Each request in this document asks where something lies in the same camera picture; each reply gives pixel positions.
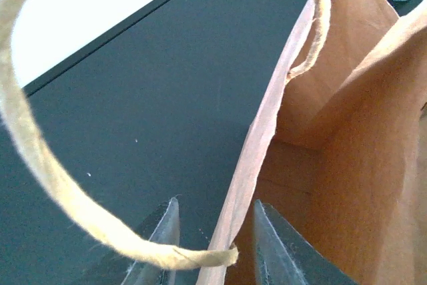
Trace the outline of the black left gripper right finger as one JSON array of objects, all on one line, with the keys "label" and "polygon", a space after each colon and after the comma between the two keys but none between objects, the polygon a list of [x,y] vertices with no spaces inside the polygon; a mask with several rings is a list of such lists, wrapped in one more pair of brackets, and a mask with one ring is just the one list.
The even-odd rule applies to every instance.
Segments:
[{"label": "black left gripper right finger", "polygon": [[257,284],[351,285],[356,282],[325,259],[270,204],[254,203]]}]

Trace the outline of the brown paper bag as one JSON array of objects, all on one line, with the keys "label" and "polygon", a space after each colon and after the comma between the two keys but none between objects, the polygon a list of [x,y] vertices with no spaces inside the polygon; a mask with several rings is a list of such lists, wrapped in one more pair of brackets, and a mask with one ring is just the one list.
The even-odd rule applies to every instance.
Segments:
[{"label": "brown paper bag", "polygon": [[332,0],[316,64],[308,0],[168,0],[33,93],[47,143],[128,226],[179,197],[184,248],[236,243],[180,284],[254,284],[261,199],[360,284],[413,284],[426,5]]}]

